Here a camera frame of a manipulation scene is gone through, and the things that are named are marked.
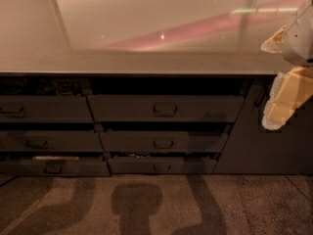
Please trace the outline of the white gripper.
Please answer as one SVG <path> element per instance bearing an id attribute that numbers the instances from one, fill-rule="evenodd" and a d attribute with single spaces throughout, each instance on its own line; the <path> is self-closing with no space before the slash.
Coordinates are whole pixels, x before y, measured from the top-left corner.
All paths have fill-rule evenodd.
<path id="1" fill-rule="evenodd" d="M 279 72 L 275 77 L 267 101 L 262 125 L 267 130 L 284 126 L 295 111 L 313 96 L 313 0 L 305 0 L 288 21 L 262 45 L 267 53 L 301 67 Z"/>

